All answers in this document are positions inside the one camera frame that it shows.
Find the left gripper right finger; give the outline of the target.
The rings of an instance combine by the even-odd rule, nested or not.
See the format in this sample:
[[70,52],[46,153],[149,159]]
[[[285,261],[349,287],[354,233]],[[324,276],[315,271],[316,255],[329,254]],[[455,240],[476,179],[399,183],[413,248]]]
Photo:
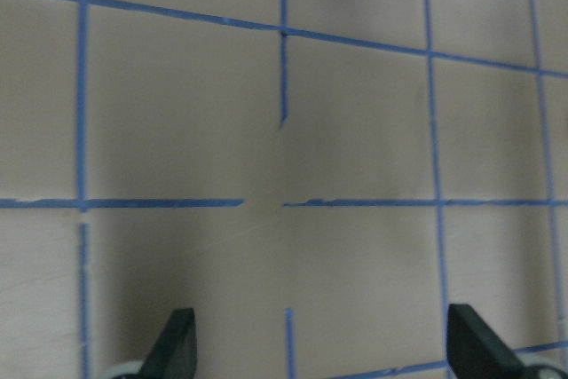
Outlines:
[[520,358],[469,304],[449,304],[446,359],[456,378],[519,378]]

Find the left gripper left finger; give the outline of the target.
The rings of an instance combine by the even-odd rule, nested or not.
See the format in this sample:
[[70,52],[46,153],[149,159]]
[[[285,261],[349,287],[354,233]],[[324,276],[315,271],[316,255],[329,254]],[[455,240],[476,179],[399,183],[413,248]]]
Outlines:
[[174,310],[138,371],[138,378],[191,379],[197,370],[193,308]]

